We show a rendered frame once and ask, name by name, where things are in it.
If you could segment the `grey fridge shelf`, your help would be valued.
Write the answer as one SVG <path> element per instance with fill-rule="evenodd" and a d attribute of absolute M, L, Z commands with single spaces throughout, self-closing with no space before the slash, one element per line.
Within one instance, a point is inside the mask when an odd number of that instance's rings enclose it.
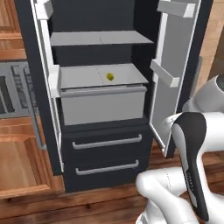
<path fill-rule="evenodd" d="M 137 31 L 54 32 L 51 36 L 52 46 L 94 46 L 150 43 L 151 40 Z"/>
<path fill-rule="evenodd" d="M 107 73 L 115 78 L 110 81 Z M 89 88 L 112 85 L 131 85 L 147 83 L 146 78 L 132 64 L 71 66 L 61 68 L 61 88 Z"/>

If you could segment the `black fridge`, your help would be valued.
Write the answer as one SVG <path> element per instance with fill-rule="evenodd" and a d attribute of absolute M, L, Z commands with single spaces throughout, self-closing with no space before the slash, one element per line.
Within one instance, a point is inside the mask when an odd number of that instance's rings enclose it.
<path fill-rule="evenodd" d="M 66 133 L 78 133 L 92 130 L 123 128 L 147 125 L 152 134 L 151 146 L 157 144 L 150 126 L 151 102 L 154 90 L 151 61 L 156 58 L 161 13 L 158 11 L 159 0 L 51 0 L 53 14 L 48 20 L 38 20 L 34 2 L 34 16 L 37 19 L 37 34 L 43 53 L 46 78 L 52 103 L 52 120 L 56 129 L 59 162 L 63 178 L 64 157 L 62 140 Z M 51 36 L 54 32 L 112 32 L 136 31 L 150 44 L 120 45 L 65 45 L 52 46 Z M 60 97 L 52 98 L 48 83 L 50 68 L 100 66 L 132 63 L 146 78 L 147 83 L 131 85 L 112 85 L 101 87 L 61 88 Z M 61 96 L 66 91 L 86 88 L 110 88 L 115 86 L 143 85 L 147 88 L 144 97 L 143 117 L 111 122 L 94 122 L 77 125 L 65 125 Z"/>

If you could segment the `black left fridge door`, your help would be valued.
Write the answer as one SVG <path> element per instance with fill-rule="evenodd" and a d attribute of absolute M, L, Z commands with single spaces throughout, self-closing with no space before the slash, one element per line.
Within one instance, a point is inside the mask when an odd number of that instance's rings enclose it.
<path fill-rule="evenodd" d="M 34 16 L 34 2 L 33 0 L 14 0 L 14 2 L 31 72 L 33 89 L 44 131 L 52 173 L 54 176 L 58 176 L 62 173 L 60 168 L 60 156 L 56 141 L 56 129 L 52 118 L 52 103 L 48 87 L 46 86 L 45 62 L 40 47 L 39 35 L 37 34 L 38 28 L 37 19 Z"/>

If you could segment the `black fridge door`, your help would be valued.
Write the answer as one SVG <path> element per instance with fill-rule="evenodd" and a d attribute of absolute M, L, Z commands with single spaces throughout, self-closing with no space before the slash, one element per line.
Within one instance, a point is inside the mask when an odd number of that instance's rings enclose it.
<path fill-rule="evenodd" d="M 45 62 L 40 47 L 39 35 L 37 34 L 38 28 L 37 19 L 34 16 L 34 2 L 33 0 L 14 0 L 14 2 L 31 72 L 33 89 L 44 131 L 52 173 L 54 176 L 58 176 L 62 173 L 60 168 L 60 156 L 56 141 L 56 129 L 52 118 L 52 103 L 48 87 L 46 86 Z"/>
<path fill-rule="evenodd" d="M 154 72 L 154 90 L 150 110 L 150 127 L 166 158 L 174 155 L 175 146 L 165 119 L 182 110 L 191 95 L 200 50 L 214 0 L 165 0 L 196 4 L 193 17 L 183 18 L 161 13 L 157 53 L 154 60 L 173 77 L 178 87 L 168 87 Z"/>

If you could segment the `black right fridge door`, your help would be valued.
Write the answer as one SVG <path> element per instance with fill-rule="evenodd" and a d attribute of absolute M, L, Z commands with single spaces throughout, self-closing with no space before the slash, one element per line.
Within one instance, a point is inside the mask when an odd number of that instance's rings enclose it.
<path fill-rule="evenodd" d="M 191 95 L 200 50 L 214 0 L 165 0 L 196 4 L 193 17 L 183 18 L 161 13 L 157 53 L 154 60 L 173 77 L 178 87 L 168 87 L 154 72 L 154 90 L 150 110 L 150 127 L 166 158 L 174 155 L 175 146 L 165 119 L 182 110 Z"/>

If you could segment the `grey crisper drawer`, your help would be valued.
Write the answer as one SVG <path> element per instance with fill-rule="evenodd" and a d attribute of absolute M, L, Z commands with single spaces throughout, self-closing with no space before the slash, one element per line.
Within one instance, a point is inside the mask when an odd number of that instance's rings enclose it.
<path fill-rule="evenodd" d="M 142 118 L 143 85 L 97 87 L 66 91 L 61 96 L 65 125 Z"/>

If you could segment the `black freezer drawer front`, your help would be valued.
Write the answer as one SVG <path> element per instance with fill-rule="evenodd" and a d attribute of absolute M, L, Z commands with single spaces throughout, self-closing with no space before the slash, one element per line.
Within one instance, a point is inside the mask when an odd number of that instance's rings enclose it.
<path fill-rule="evenodd" d="M 84 176 L 79 176 L 75 173 L 75 168 L 78 168 L 80 171 L 85 171 L 95 168 L 134 164 L 137 159 L 139 160 L 139 166 L 134 169 L 108 171 Z M 136 180 L 140 172 L 148 168 L 149 160 L 149 155 L 134 157 L 66 156 L 63 173 L 66 192 L 74 193 L 132 183 Z"/>
<path fill-rule="evenodd" d="M 118 144 L 84 150 L 75 150 L 72 146 L 72 142 L 76 142 L 77 144 L 88 144 L 133 138 L 138 137 L 139 134 L 143 137 L 142 141 L 139 143 Z M 151 139 L 152 134 L 147 125 L 66 133 L 62 140 L 63 157 L 65 158 L 70 155 L 78 157 L 89 157 L 94 155 L 104 158 L 147 156 L 150 155 Z"/>

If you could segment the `white door bin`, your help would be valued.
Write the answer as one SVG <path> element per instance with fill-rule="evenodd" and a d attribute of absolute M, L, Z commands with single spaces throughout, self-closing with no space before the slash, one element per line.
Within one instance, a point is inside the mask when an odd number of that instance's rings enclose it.
<path fill-rule="evenodd" d="M 35 10 L 38 20 L 48 20 L 53 14 L 53 4 L 51 0 L 36 0 Z"/>
<path fill-rule="evenodd" d="M 52 98 L 60 97 L 60 78 L 61 78 L 60 66 L 53 65 L 50 68 L 50 73 L 48 76 L 48 83 Z"/>
<path fill-rule="evenodd" d="M 153 59 L 150 63 L 150 69 L 170 88 L 179 86 L 179 77 L 173 77 L 169 72 L 163 69 L 158 62 Z"/>
<path fill-rule="evenodd" d="M 181 3 L 160 0 L 158 2 L 157 10 L 181 18 L 192 18 L 195 7 L 195 3 Z"/>

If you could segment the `grey oven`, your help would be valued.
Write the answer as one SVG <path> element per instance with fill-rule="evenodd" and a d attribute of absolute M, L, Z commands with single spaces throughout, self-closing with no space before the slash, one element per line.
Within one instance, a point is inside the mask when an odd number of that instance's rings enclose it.
<path fill-rule="evenodd" d="M 28 62 L 26 60 L 0 61 L 0 119 L 30 115 L 20 77 L 20 67 L 24 69 L 35 114 L 39 114 Z"/>

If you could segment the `wooden cupboard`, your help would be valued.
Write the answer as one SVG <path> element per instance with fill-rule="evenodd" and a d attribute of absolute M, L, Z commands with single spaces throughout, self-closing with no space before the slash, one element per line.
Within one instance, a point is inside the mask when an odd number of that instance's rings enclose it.
<path fill-rule="evenodd" d="M 224 74 L 224 0 L 214 0 L 200 51 L 202 65 L 197 92 L 209 79 Z"/>
<path fill-rule="evenodd" d="M 0 119 L 0 199 L 61 193 L 46 150 L 41 150 L 30 117 Z"/>
<path fill-rule="evenodd" d="M 25 60 L 14 0 L 0 0 L 0 60 Z"/>

